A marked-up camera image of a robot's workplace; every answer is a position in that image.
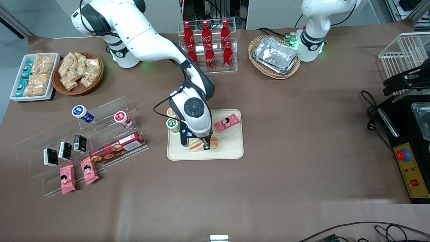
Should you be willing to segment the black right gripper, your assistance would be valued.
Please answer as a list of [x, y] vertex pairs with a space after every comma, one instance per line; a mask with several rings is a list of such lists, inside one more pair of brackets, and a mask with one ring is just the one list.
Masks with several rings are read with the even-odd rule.
[[210, 150], [210, 141], [212, 138], [212, 132], [204, 132], [204, 133], [197, 133], [193, 132], [193, 135], [195, 135], [196, 138], [203, 141], [203, 150]]

